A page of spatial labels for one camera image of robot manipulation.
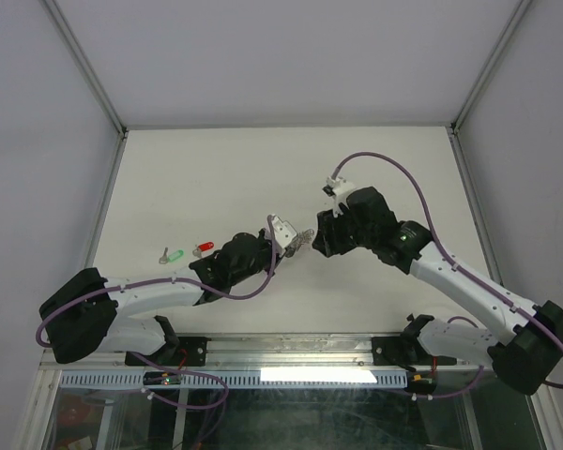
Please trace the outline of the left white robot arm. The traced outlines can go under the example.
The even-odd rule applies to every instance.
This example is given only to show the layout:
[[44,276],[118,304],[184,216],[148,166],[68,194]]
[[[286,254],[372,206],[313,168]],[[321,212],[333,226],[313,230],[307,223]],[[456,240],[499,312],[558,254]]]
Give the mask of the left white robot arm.
[[172,274],[146,279],[104,277],[85,268],[39,308],[37,344],[69,364],[94,352],[139,353],[158,364],[173,361],[178,340],[161,308],[197,307],[226,298],[255,275],[271,278],[297,233],[271,225],[253,235],[236,234],[221,249]]

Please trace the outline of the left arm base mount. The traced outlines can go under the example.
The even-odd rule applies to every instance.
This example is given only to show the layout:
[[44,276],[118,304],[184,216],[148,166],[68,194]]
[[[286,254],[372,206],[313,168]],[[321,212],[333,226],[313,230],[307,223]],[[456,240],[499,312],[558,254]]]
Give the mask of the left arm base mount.
[[167,337],[165,344],[154,352],[145,354],[152,363],[165,367],[201,368],[205,365],[207,344],[206,336],[180,335]]

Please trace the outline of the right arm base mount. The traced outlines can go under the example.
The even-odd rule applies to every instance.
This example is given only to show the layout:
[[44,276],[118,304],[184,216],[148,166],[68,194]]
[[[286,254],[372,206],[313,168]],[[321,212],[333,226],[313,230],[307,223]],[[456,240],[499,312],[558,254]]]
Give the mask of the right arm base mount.
[[420,364],[416,348],[399,336],[373,337],[371,343],[375,366],[396,366],[414,371]]

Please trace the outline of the metal disc with keyrings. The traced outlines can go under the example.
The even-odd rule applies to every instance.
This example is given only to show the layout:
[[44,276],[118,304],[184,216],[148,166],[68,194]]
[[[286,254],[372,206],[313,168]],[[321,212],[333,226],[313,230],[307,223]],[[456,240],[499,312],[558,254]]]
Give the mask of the metal disc with keyrings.
[[302,247],[308,245],[313,240],[314,236],[314,229],[299,232],[285,250],[284,257],[292,258]]

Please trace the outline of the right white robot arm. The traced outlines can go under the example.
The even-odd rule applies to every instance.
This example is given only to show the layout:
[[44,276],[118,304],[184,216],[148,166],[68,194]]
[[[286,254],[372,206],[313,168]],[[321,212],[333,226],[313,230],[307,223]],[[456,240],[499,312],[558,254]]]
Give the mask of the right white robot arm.
[[450,324],[432,315],[411,316],[401,337],[405,359],[448,356],[491,368],[520,394],[531,396],[563,356],[563,309],[508,292],[441,250],[430,230],[400,221],[374,187],[333,182],[323,191],[333,206],[317,215],[313,248],[329,258],[365,248],[446,295],[474,316],[479,328]]

